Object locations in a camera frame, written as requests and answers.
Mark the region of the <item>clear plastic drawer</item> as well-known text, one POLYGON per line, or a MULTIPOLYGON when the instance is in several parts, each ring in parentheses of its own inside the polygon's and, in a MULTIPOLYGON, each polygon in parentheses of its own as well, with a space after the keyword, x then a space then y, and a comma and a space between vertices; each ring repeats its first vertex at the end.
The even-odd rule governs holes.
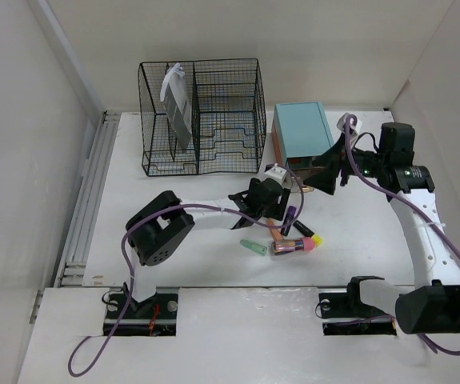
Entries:
POLYGON ((296 157, 286 160, 287 167, 302 182, 302 191, 305 193, 314 191, 314 188, 305 184, 304 180, 323 170, 321 166, 314 166, 312 161, 312 157, 296 157))

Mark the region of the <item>grey paper swatch booklet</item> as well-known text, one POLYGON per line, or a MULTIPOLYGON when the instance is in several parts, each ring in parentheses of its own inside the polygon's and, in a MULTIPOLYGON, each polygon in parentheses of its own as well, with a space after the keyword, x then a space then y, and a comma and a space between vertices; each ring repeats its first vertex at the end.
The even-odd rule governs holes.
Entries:
POLYGON ((186 89, 186 73, 180 62, 169 68, 162 81, 160 102, 177 144, 186 150, 192 136, 192 104, 186 89))

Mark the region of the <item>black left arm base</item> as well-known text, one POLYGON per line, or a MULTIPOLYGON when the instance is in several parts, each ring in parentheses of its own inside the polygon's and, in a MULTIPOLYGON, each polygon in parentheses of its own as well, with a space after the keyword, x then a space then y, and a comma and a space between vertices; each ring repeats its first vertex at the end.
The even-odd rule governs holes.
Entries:
POLYGON ((106 307, 102 332, 108 336, 118 316, 123 314, 114 336, 173 337, 177 332, 179 288, 157 288, 143 302, 132 300, 125 312, 126 288, 111 289, 102 295, 106 307))

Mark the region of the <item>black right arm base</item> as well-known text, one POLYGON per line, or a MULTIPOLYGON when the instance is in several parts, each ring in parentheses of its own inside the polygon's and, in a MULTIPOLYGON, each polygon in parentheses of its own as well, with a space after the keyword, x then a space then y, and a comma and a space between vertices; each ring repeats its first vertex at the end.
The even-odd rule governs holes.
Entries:
POLYGON ((397 335, 392 315, 361 300, 360 283, 369 280, 385 281, 377 276, 357 276, 345 287, 318 291, 315 314, 322 320, 324 336, 397 335))

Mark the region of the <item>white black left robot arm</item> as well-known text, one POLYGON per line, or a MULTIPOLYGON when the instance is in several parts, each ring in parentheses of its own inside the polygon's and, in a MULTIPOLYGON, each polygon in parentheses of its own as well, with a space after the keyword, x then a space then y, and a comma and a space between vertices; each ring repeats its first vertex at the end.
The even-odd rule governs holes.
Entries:
POLYGON ((124 241, 134 252, 124 284, 128 314, 141 318, 156 303, 156 289, 137 276, 138 266, 157 266, 170 258, 193 230, 240 230, 261 218, 285 216, 290 189, 272 178, 252 178, 248 188, 212 201, 187 201, 173 191, 160 193, 126 224, 124 241))

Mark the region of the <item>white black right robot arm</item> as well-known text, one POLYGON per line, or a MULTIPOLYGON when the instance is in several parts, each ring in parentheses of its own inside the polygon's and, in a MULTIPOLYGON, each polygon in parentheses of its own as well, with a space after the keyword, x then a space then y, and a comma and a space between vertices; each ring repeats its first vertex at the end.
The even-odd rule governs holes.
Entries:
POLYGON ((404 294, 383 278, 353 277, 344 295, 346 309, 352 317, 393 316, 406 334, 460 333, 460 268, 441 238, 430 172, 413 164, 414 128, 383 124, 374 150, 356 149, 346 141, 356 131, 356 126, 342 130, 336 143, 312 160, 316 171, 304 183, 334 194, 351 175, 375 179, 401 224, 413 263, 414 289, 404 294))

